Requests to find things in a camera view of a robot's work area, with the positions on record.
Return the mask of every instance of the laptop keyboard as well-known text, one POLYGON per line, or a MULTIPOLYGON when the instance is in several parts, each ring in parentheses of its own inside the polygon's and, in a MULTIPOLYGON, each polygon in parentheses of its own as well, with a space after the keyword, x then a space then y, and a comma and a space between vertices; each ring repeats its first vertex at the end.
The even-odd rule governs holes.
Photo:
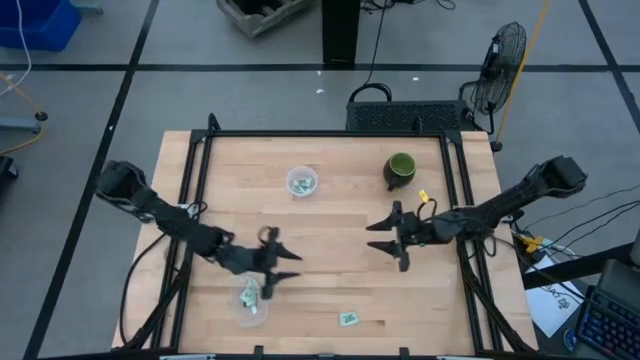
POLYGON ((578 338, 608 357, 640 360, 640 316, 594 290, 585 303, 578 338))

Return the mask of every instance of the small green packet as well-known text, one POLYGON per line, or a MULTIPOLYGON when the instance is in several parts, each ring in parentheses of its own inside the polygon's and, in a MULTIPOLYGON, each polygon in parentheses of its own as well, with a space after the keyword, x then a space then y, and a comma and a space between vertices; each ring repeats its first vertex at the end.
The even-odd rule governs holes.
POLYGON ((340 313, 340 326, 351 326, 359 322, 360 318, 354 312, 340 313))
POLYGON ((258 283, 254 279, 247 281, 247 286, 240 293, 240 300, 244 307, 253 308, 258 305, 258 283))

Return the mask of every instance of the orange cord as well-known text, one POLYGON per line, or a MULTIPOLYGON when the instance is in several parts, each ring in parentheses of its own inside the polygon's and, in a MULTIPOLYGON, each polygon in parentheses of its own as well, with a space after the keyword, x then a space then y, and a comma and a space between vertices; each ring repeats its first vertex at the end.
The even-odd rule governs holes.
POLYGON ((513 100, 516 89, 518 88, 518 83, 520 82, 520 75, 522 74, 522 69, 524 69, 524 65, 527 63, 527 59, 529 58, 529 54, 531 50, 533 50, 533 46, 538 40, 538 35, 540 35, 540 29, 542 28, 542 23, 544 22, 544 18, 547 16, 547 11, 549 10, 549 5, 551 4, 551 0, 545 0, 544 6, 542 7, 542 11, 540 12, 540 16, 538 17, 538 22, 536 23, 536 27, 533 30, 533 36, 531 37, 531 42, 529 42, 529 46, 524 52, 524 57, 522 58, 522 63, 518 68, 518 72, 516 73, 516 78, 513 81, 513 85, 511 86, 511 92, 509 94, 509 99, 507 99, 507 106, 504 109, 504 113, 502 114, 502 122, 500 123, 500 128, 498 129, 498 134, 496 135, 496 142, 499 143, 500 139, 502 139, 502 131, 507 124, 507 120, 509 119, 509 110, 511 110, 511 101, 513 100))
MULTIPOLYGON (((29 97, 27 94, 24 93, 24 91, 22 91, 19 87, 16 87, 16 85, 13 83, 13 81, 11 81, 11 79, 9 79, 8 76, 6 76, 2 71, 0 71, 0 77, 4 80, 4 82, 7 83, 7 85, 9 85, 13 91, 15 91, 18 95, 20 95, 28 104, 29 106, 31 106, 31 108, 33 109, 33 111, 35 111, 35 113, 42 113, 44 111, 42 111, 42 108, 40 106, 38 106, 38 104, 36 104, 31 97, 29 97)), ((22 144, 10 147, 8 149, 2 150, 0 151, 0 156, 4 156, 7 155, 9 153, 12 153, 14 151, 20 150, 22 148, 25 148, 29 145, 35 144, 36 142, 40 141, 40 139, 42 139, 42 136, 44 135, 44 126, 40 126, 40 131, 38 132, 38 135, 36 135, 33 139, 28 140, 23 142, 22 144)))

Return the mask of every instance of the wooden table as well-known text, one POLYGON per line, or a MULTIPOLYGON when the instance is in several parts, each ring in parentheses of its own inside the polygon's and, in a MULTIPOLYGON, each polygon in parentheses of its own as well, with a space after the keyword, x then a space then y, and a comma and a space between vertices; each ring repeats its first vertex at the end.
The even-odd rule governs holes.
MULTIPOLYGON (((178 198, 188 139, 189 132, 164 136, 152 187, 169 202, 178 198)), ((486 134, 464 133, 463 139, 480 203, 500 192, 493 156, 486 134)), ((266 322, 246 328, 231 307, 238 279, 196 256, 180 351, 252 353, 255 345, 264 345, 265 353, 277 354, 392 355, 399 347, 408 347, 412 355, 472 354, 455 245, 412 248, 406 273, 398 271, 390 256, 366 246, 367 241, 394 238, 393 232, 365 231, 389 214, 393 200, 401 200, 405 211, 416 209, 418 191, 425 189, 438 200, 438 212, 448 209, 441 157, 438 141, 425 138, 215 138, 204 194, 209 209, 201 221, 234 232, 238 244, 251 247, 258 244, 260 227, 279 226, 280 240, 304 261, 282 260, 278 270, 303 275, 278 285, 266 322), (407 188, 389 193, 382 166, 396 152, 411 154, 417 172, 407 188), (285 188, 288 170, 299 165, 319 174, 318 189, 308 198, 295 198, 285 188), (339 314, 347 311, 355 311, 361 322, 340 327, 339 314)), ((197 175, 193 178, 192 196, 197 175)), ((158 234, 154 225, 143 225, 136 256, 158 234)), ((496 234, 511 238, 504 225, 496 234)), ((143 258, 131 279, 128 336, 158 300, 168 243, 143 258)), ((498 243, 497 256, 487 262, 498 308, 523 339, 537 347, 513 250, 498 243)), ((484 343, 490 348, 486 313, 479 302, 478 308, 484 343)), ((163 345, 168 344, 173 316, 172 308, 163 345)), ((116 336, 114 345, 119 344, 116 336)))

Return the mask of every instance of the power cord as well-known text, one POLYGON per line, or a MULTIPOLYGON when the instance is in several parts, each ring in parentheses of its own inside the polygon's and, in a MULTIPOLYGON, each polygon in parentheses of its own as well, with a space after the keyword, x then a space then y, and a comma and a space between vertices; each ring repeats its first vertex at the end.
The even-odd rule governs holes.
MULTIPOLYGON (((515 239, 520 240, 527 247, 533 245, 537 248, 539 246, 546 246, 552 243, 552 241, 549 239, 543 239, 542 242, 535 241, 537 240, 537 238, 534 238, 534 236, 530 232, 519 229, 517 224, 515 224, 515 227, 516 227, 516 230, 511 230, 511 236, 515 239)), ((556 262, 561 262, 561 261, 554 256, 556 253, 551 253, 552 249, 556 250, 556 253, 560 252, 571 259, 582 257, 582 255, 576 254, 573 250, 569 249, 568 247, 555 244, 555 245, 552 245, 551 248, 544 249, 544 251, 556 262)))
POLYGON ((453 0, 436 0, 436 3, 440 5, 441 8, 446 10, 455 10, 457 5, 453 0))
POLYGON ((564 288, 565 290, 567 290, 569 293, 571 293, 573 296, 577 297, 580 300, 585 300, 584 296, 582 296, 582 294, 579 294, 575 291, 573 291, 572 289, 570 289, 568 286, 566 286, 565 284, 563 284, 560 280, 554 278, 553 276, 547 274, 546 272, 538 269, 535 265, 533 265, 528 259, 526 259, 524 256, 522 256, 522 254, 520 254, 520 252, 518 251, 518 248, 513 245, 511 242, 504 240, 504 239, 500 239, 498 237, 495 237, 493 235, 490 235, 494 240, 496 241, 500 241, 502 243, 505 243, 507 245, 509 245, 509 247, 511 247, 514 252, 516 253, 516 256, 520 259, 520 261, 522 261, 525 265, 527 265, 528 267, 532 268, 535 272, 539 273, 540 275, 544 276, 545 278, 553 281, 554 283, 557 283, 559 286, 561 286, 562 288, 564 288))
POLYGON ((15 84, 8 82, 9 86, 6 89, 4 89, 2 92, 0 92, 0 96, 20 86, 20 84, 22 84, 22 81, 24 81, 27 75, 29 75, 29 72, 31 72, 31 55, 29 54, 29 49, 27 48, 27 42, 24 39, 24 31, 22 28, 22 6, 20 6, 20 0, 16 0, 16 6, 18 7, 18 32, 20 33, 20 39, 22 40, 22 46, 24 47, 24 52, 27 55, 27 71, 25 71, 24 74, 22 74, 22 77, 20 78, 20 80, 18 80, 18 82, 16 82, 15 84))
POLYGON ((366 10, 371 13, 372 11, 391 9, 395 6, 395 4, 395 0, 389 0, 388 4, 387 0, 385 0, 384 5, 378 5, 378 3, 376 3, 374 0, 364 0, 360 4, 360 10, 366 10))
POLYGON ((378 25, 378 35, 376 36, 376 45, 373 49, 373 58, 371 59, 371 67, 369 68, 369 76, 367 77, 367 81, 364 82, 364 85, 367 85, 371 80, 371 76, 373 75, 373 68, 376 64, 376 56, 378 55, 378 44, 380 43, 380 34, 382 34, 382 24, 384 23, 384 14, 387 12, 387 9, 391 8, 395 4, 393 0, 384 0, 384 7, 382 8, 382 15, 380 15, 380 25, 378 25))
POLYGON ((136 257, 136 259, 133 261, 133 264, 131 264, 131 267, 129 268, 129 272, 127 273, 127 277, 124 280, 124 288, 122 289, 122 297, 120 298, 120 315, 118 318, 118 331, 120 332, 120 340, 122 341, 122 344, 126 344, 127 341, 127 337, 124 333, 124 308, 127 302, 127 292, 129 290, 129 281, 131 280, 131 275, 133 274, 133 270, 135 270, 136 266, 138 266, 138 263, 140 262, 140 260, 142 260, 142 258, 149 253, 149 251, 151 251, 154 247, 156 247, 156 245, 158 245, 160 243, 160 241, 162 239, 164 239, 164 237, 167 234, 163 233, 162 235, 160 235, 157 239, 155 239, 151 245, 149 245, 146 249, 144 249, 140 255, 138 255, 138 257, 136 257))
POLYGON ((349 102, 354 102, 356 96, 361 91, 363 91, 365 89, 377 89, 377 90, 379 90, 379 91, 381 91, 382 93, 385 94, 385 96, 387 98, 387 101, 392 101, 393 100, 393 94, 391 93, 391 88, 389 88, 389 86, 387 86, 385 84, 382 84, 382 83, 369 83, 369 81, 371 80, 371 76, 373 75, 373 69, 374 69, 375 64, 376 64, 376 56, 378 55, 378 44, 380 43, 380 34, 382 33, 382 24, 384 23, 384 14, 387 12, 388 8, 393 6, 393 5, 389 5, 390 1, 391 1, 391 3, 395 3, 394 0, 385 0, 384 5, 380 9, 380 10, 382 10, 382 14, 380 15, 380 25, 378 26, 378 35, 376 36, 376 45, 375 45, 375 48, 373 50, 373 58, 371 59, 371 67, 369 68, 369 76, 367 76, 367 81, 365 81, 362 86, 360 86, 359 88, 355 89, 351 93, 351 96, 349 97, 349 102))
POLYGON ((598 201, 598 200, 606 199, 606 198, 608 198, 608 197, 611 197, 611 196, 613 196, 613 195, 620 194, 620 193, 623 193, 623 192, 630 192, 630 191, 633 191, 633 190, 635 190, 635 189, 637 189, 637 188, 639 188, 639 187, 640 187, 640 184, 635 185, 635 186, 630 187, 630 188, 627 188, 627 189, 616 190, 616 191, 610 192, 610 193, 608 193, 608 194, 606 194, 606 195, 599 196, 599 197, 597 197, 597 198, 593 198, 593 199, 591 199, 591 200, 589 200, 589 201, 587 201, 587 202, 585 202, 585 203, 583 203, 583 204, 580 204, 580 205, 574 206, 574 207, 569 208, 569 209, 567 209, 567 210, 565 210, 565 211, 562 211, 562 212, 559 212, 559 213, 556 213, 556 214, 553 214, 553 215, 549 215, 549 216, 542 217, 542 218, 540 218, 540 219, 538 219, 538 220, 536 220, 536 221, 532 222, 531 224, 529 224, 529 225, 525 226, 525 228, 524 228, 524 230, 523 230, 523 231, 527 231, 527 229, 529 229, 530 227, 532 227, 532 226, 534 226, 534 225, 536 225, 536 224, 538 224, 538 223, 540 223, 540 222, 542 222, 542 221, 545 221, 545 220, 548 220, 548 219, 554 218, 554 217, 556 217, 556 216, 564 215, 564 214, 566 214, 566 213, 568 213, 568 212, 571 212, 571 211, 573 211, 573 210, 582 209, 582 208, 584 208, 584 207, 587 207, 587 206, 591 205, 592 203, 594 203, 594 202, 596 202, 596 201, 598 201))
MULTIPOLYGON (((596 220, 598 220, 598 219, 600 219, 600 218, 602 218, 602 217, 605 217, 605 216, 607 216, 607 215, 611 214, 612 212, 614 212, 614 211, 616 211, 616 210, 619 210, 619 209, 625 208, 625 207, 630 206, 630 205, 638 205, 638 204, 640 204, 640 200, 632 201, 632 202, 629 202, 629 203, 626 203, 626 204, 622 204, 622 205, 620 205, 620 206, 618 206, 618 207, 615 207, 614 209, 611 209, 611 210, 609 210, 609 211, 607 211, 607 212, 605 212, 605 213, 603 213, 603 214, 600 214, 600 215, 598 215, 598 216, 595 216, 595 217, 593 217, 593 218, 591 218, 591 219, 589 219, 589 220, 587 220, 587 221, 585 221, 585 222, 582 222, 582 223, 580 223, 580 224, 578 224, 578 225, 576 225, 576 226, 572 227, 571 229, 567 230, 567 232, 565 232, 564 234, 562 234, 562 236, 560 236, 559 238, 557 238, 557 239, 555 239, 553 242, 551 242, 549 245, 545 245, 545 246, 541 247, 540 249, 548 249, 548 248, 552 247, 552 246, 553 246, 553 245, 555 245, 558 241, 560 241, 560 240, 564 239, 567 235, 569 235, 569 234, 570 234, 570 233, 572 233, 573 231, 575 231, 575 230, 577 230, 577 229, 579 229, 579 228, 581 228, 581 227, 583 227, 583 226, 585 226, 585 225, 588 225, 588 224, 590 224, 590 223, 592 223, 592 222, 594 222, 594 221, 596 221, 596 220)), ((607 225, 607 224, 609 224, 611 221, 613 221, 613 219, 617 218, 618 216, 622 215, 623 213, 625 213, 625 212, 627 212, 627 211, 632 210, 632 209, 633 209, 633 208, 635 208, 635 207, 636 207, 636 206, 632 206, 631 208, 628 208, 628 209, 626 209, 626 210, 622 211, 621 213, 617 214, 617 215, 616 215, 616 216, 614 216, 612 219, 610 219, 608 222, 606 222, 604 225, 597 227, 596 229, 594 229, 593 231, 589 232, 588 234, 585 234, 584 236, 592 234, 595 230, 598 230, 598 229, 600 229, 601 227, 606 226, 606 225, 607 225)))
MULTIPOLYGON (((31 99, 31 97, 29 95, 27 95, 24 91, 22 91, 22 89, 20 89, 18 87, 18 84, 14 84, 13 81, 11 79, 9 79, 9 77, 7 75, 5 75, 2 71, 0 71, 0 78, 2 78, 2 80, 4 80, 4 82, 7 83, 7 85, 9 85, 10 89, 15 90, 15 92, 20 95, 26 102, 27 104, 29 104, 29 106, 31 106, 31 108, 33 109, 33 111, 36 113, 36 119, 44 121, 48 118, 47 113, 45 113, 42 108, 40 106, 38 106, 38 104, 35 103, 35 101, 33 101, 33 99, 31 99)), ((42 137, 44 136, 44 126, 40 126, 40 130, 38 131, 38 135, 34 136, 33 139, 31 140, 27 140, 25 142, 23 142, 22 144, 10 147, 8 149, 2 150, 0 151, 0 156, 5 156, 9 153, 12 153, 14 151, 20 150, 22 148, 25 148, 29 145, 35 144, 36 142, 40 141, 42 139, 42 137)))
MULTIPOLYGON (((204 202, 201 201, 199 203, 192 203, 191 205, 189 205, 187 207, 187 211, 189 211, 189 209, 192 206, 196 206, 198 205, 198 212, 196 213, 196 215, 200 215, 203 212, 205 212, 208 208, 209 205, 204 202)), ((149 253, 149 251, 151 251, 154 247, 156 247, 160 241, 162 239, 164 239, 164 237, 166 236, 166 233, 162 233, 162 235, 160 235, 157 239, 155 239, 146 249, 144 249, 140 255, 138 255, 135 260, 133 260, 133 263, 131 264, 131 267, 129 268, 129 272, 127 273, 127 277, 124 280, 124 288, 122 289, 122 297, 120 298, 120 314, 119 314, 119 318, 118 318, 118 331, 120 332, 120 340, 122 341, 122 344, 126 344, 127 341, 127 337, 125 335, 125 331, 124 331, 124 310, 125 310, 125 305, 127 302, 127 292, 129 290, 129 282, 131 281, 131 275, 133 275, 133 271, 136 269, 136 267, 138 266, 138 263, 140 262, 140 260, 142 260, 142 258, 149 253)))
POLYGON ((624 209, 624 210, 620 211, 620 212, 619 212, 619 213, 617 213, 614 217, 612 217, 611 219, 607 220, 607 222, 605 222, 604 224, 601 224, 600 226, 595 227, 593 230, 589 231, 588 233, 586 233, 586 234, 584 234, 584 235, 582 235, 582 236, 579 236, 579 237, 577 237, 576 239, 574 239, 574 240, 572 240, 571 242, 569 242, 569 244, 568 244, 567 246, 565 246, 565 248, 568 248, 569 246, 571 246, 571 245, 575 244, 576 242, 578 242, 578 241, 580 241, 580 240, 584 239, 585 237, 587 237, 587 236, 589 236, 589 235, 593 234, 594 232, 596 232, 596 231, 598 231, 598 230, 602 229, 603 227, 605 227, 605 226, 609 225, 609 223, 611 223, 613 220, 615 220, 616 218, 618 218, 620 215, 622 215, 622 214, 624 214, 624 213, 626 213, 626 212, 628 212, 628 211, 631 211, 631 210, 635 209, 635 208, 636 208, 636 207, 638 207, 638 206, 640 206, 640 202, 636 203, 635 205, 633 205, 633 206, 631 206, 631 207, 629 207, 629 208, 627 208, 627 209, 624 209))
POLYGON ((431 210, 431 217, 436 216, 436 210, 438 210, 438 202, 434 198, 429 198, 426 202, 423 201, 422 204, 418 206, 418 211, 416 211, 416 216, 418 217, 419 221, 422 221, 422 218, 420 217, 420 213, 422 212, 422 208, 424 208, 424 206, 427 205, 427 203, 433 203, 433 209, 431 210))

